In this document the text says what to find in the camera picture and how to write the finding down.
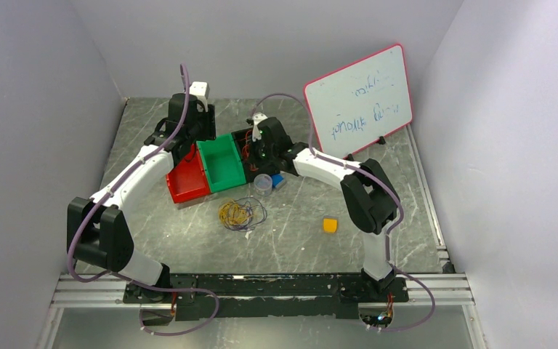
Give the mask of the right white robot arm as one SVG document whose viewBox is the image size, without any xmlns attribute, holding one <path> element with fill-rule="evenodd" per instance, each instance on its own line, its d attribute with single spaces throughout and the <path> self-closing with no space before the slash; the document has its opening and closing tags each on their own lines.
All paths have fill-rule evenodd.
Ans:
<svg viewBox="0 0 558 349">
<path fill-rule="evenodd" d="M 277 118 L 263 113 L 255 113 L 247 122 L 251 125 L 245 138 L 249 163 L 312 178 L 341 191 L 349 218 L 363 237 L 363 292 L 369 300 L 382 300 L 397 275 L 390 261 L 390 233 L 401 222 L 403 207 L 380 163 L 344 160 L 295 143 Z"/>
</svg>

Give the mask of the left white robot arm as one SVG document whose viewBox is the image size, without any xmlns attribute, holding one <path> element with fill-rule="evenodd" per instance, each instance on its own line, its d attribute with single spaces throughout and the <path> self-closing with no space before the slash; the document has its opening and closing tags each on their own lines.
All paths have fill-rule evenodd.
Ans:
<svg viewBox="0 0 558 349">
<path fill-rule="evenodd" d="M 216 137 L 214 106 L 208 87 L 194 83 L 175 94 L 161 119 L 130 164 L 90 198 L 74 198 L 67 210 L 68 271 L 82 261 L 137 284 L 153 302 L 172 291 L 169 267 L 136 250 L 126 218 L 138 201 L 185 160 L 198 141 Z"/>
</svg>

